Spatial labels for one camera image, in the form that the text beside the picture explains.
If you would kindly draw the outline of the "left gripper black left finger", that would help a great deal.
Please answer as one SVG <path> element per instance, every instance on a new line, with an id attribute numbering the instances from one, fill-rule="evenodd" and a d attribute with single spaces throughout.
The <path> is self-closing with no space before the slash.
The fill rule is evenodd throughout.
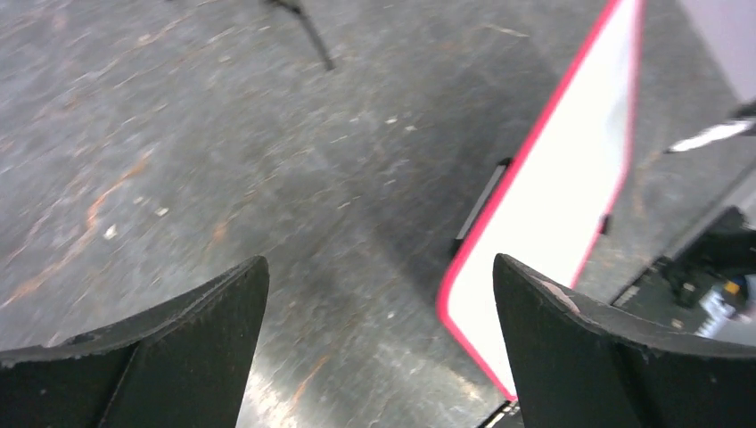
<path id="1" fill-rule="evenodd" d="M 119 322 L 4 351 L 2 426 L 234 426 L 268 288 L 255 256 Z"/>

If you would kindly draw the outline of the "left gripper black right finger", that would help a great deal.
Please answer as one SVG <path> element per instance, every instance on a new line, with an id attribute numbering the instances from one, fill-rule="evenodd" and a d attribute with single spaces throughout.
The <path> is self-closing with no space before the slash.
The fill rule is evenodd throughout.
<path id="1" fill-rule="evenodd" d="M 504 254 L 493 291 L 526 426 L 754 426 L 753 347 L 630 315 Z"/>

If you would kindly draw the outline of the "whiteboard with pink frame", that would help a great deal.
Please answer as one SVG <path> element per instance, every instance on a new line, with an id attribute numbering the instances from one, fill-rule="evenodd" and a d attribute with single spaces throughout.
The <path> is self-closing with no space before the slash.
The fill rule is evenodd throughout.
<path id="1" fill-rule="evenodd" d="M 631 162 L 643 9 L 606 4 L 441 281 L 441 323 L 509 401 L 494 258 L 575 285 Z"/>

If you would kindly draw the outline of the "black marker cap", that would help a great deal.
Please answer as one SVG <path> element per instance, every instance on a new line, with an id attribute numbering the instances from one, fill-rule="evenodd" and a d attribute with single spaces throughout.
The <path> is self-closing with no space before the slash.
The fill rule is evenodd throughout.
<path id="1" fill-rule="evenodd" d="M 476 220 L 480 216 L 482 209 L 484 208 L 486 203 L 489 201 L 491 195 L 493 194 L 497 185 L 502 180 L 503 176 L 505 175 L 506 171 L 509 169 L 512 162 L 513 162 L 513 158 L 507 157 L 500 160 L 497 163 L 496 168 L 494 169 L 489 181 L 483 187 L 481 194 L 479 195 L 478 199 L 472 206 L 472 209 L 470 210 L 467 218 L 465 219 L 464 223 L 462 224 L 461 228 L 459 229 L 458 233 L 453 239 L 451 246 L 449 247 L 449 255 L 451 259 L 453 259 L 456 256 L 459 248 L 464 243 L 472 227 L 474 226 Z"/>

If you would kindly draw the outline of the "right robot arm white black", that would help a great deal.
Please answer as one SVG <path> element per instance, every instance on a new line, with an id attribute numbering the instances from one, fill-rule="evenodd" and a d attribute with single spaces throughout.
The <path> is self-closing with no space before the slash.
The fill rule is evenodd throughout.
<path id="1" fill-rule="evenodd" d="M 740 104 L 726 119 L 701 130 L 694 136 L 677 141 L 664 154 L 689 152 L 737 136 L 755 136 L 755 100 Z"/>

